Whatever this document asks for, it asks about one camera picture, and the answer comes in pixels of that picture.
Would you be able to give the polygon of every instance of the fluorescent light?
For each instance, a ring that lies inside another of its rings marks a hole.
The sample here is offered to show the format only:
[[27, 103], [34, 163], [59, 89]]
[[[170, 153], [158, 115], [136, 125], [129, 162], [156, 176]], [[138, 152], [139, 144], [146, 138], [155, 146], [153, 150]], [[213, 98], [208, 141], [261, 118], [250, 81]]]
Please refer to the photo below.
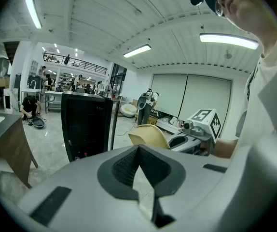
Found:
[[230, 34], [201, 33], [200, 38], [201, 38], [201, 42], [235, 44], [235, 45], [243, 46], [253, 50], [259, 47], [259, 43], [255, 40], [239, 37], [235, 35], [230, 35]]
[[143, 46], [141, 46], [141, 47], [139, 47], [137, 49], [132, 50], [131, 52], [128, 52], [128, 53], [124, 54], [124, 57], [128, 58], [130, 56], [133, 56], [133, 55], [141, 53], [141, 52], [148, 51], [150, 49], [151, 49], [151, 46], [146, 44], [146, 45], [143, 45]]
[[41, 22], [38, 18], [38, 14], [36, 11], [36, 6], [34, 4], [34, 0], [25, 0], [27, 8], [29, 10], [29, 13], [31, 15], [31, 18], [33, 20], [34, 25], [36, 26], [36, 28], [41, 29], [42, 25]]

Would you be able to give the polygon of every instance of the cable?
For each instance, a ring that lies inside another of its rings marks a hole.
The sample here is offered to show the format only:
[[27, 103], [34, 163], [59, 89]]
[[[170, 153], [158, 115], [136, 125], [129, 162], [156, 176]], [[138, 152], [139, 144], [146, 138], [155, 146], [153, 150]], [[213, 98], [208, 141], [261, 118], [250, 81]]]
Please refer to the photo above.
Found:
[[134, 126], [135, 126], [135, 122], [134, 122], [134, 125], [131, 127], [131, 129], [130, 129], [130, 130], [127, 130], [123, 135], [116, 135], [116, 134], [115, 134], [115, 136], [124, 136], [127, 132], [131, 131], [131, 130], [133, 129]]

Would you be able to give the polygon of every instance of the balcony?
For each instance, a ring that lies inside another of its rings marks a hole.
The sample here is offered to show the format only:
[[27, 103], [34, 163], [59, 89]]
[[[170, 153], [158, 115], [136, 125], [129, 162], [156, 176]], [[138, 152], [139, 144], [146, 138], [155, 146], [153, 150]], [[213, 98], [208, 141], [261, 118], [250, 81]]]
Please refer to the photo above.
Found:
[[[46, 62], [65, 64], [64, 60], [66, 59], [66, 56], [45, 53], [43, 58], [44, 58], [44, 61]], [[79, 68], [85, 69], [86, 71], [93, 71], [102, 75], [105, 75], [107, 71], [107, 68], [104, 68], [102, 66], [95, 65], [92, 63], [88, 63], [86, 61], [79, 60], [76, 58], [70, 58], [67, 65], [79, 67]]]

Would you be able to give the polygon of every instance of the white floor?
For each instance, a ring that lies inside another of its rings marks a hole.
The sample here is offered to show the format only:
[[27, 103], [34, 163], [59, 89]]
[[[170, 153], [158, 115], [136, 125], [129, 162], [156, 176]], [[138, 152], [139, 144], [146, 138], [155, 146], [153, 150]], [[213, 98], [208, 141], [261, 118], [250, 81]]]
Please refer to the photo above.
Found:
[[[29, 183], [33, 187], [69, 164], [62, 134], [61, 113], [43, 113], [42, 117], [46, 119], [46, 125], [41, 130], [23, 122], [27, 141], [39, 165], [38, 168], [35, 168], [31, 163]], [[118, 117], [113, 148], [132, 145], [127, 131], [136, 126], [133, 118]], [[166, 132], [163, 133], [166, 138], [170, 136]], [[138, 169], [135, 175], [133, 189], [139, 193], [140, 208], [148, 218], [151, 218], [153, 188], [141, 168]], [[12, 202], [17, 203], [27, 191], [25, 185], [13, 173], [2, 172], [0, 174], [0, 194], [6, 196]]]

